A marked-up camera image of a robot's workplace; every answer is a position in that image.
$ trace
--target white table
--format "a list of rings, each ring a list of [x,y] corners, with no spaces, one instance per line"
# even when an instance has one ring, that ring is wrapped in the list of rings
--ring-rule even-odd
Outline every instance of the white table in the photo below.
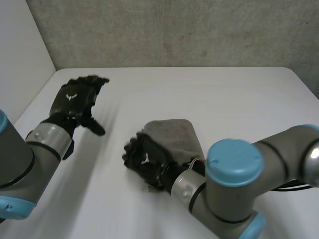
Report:
[[[319,125],[319,101],[289,69],[99,68],[56,72],[15,124],[25,137],[48,117],[62,84],[109,77],[93,113],[106,129],[79,128],[31,216],[0,225],[0,239],[214,239],[167,193],[151,193],[123,166],[123,146],[147,122],[190,120],[204,152],[224,138],[255,142],[299,124]],[[317,239],[319,190],[268,192],[256,209],[268,223],[260,238]]]

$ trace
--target concrete wall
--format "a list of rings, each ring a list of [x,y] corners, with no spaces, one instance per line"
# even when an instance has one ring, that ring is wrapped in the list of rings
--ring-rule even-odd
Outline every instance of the concrete wall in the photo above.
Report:
[[[27,0],[57,69],[284,66],[319,97],[319,0]]]
[[[14,123],[55,68],[24,0],[0,0],[0,108]]]

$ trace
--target logo on robotic hand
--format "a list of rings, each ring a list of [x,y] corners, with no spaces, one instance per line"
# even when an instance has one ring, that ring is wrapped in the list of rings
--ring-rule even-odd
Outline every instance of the logo on robotic hand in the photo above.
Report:
[[[68,98],[68,100],[70,101],[71,99],[75,98],[78,94],[75,94],[73,96],[69,96],[68,94],[66,94],[66,98]]]
[[[148,153],[145,153],[144,154],[144,161],[141,162],[141,164],[145,164],[145,163],[148,163],[149,162],[149,155]]]

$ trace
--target grey cloth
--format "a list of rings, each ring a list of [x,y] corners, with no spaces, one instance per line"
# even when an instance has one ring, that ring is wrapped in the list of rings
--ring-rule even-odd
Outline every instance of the grey cloth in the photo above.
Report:
[[[188,120],[151,121],[144,126],[143,133],[171,152],[180,165],[195,158],[204,160],[195,129]]]

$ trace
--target black glove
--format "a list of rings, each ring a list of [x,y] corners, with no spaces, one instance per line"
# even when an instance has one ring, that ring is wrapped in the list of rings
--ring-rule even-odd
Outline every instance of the black glove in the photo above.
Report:
[[[98,76],[71,79],[61,87],[50,110],[51,122],[63,127],[71,137],[79,125],[88,128],[98,136],[105,135],[104,129],[93,119],[91,108],[96,96],[109,79]]]
[[[143,133],[137,133],[137,138],[132,138],[124,150],[124,165],[137,172],[146,183],[163,189],[161,174],[168,167],[177,164],[171,153]]]

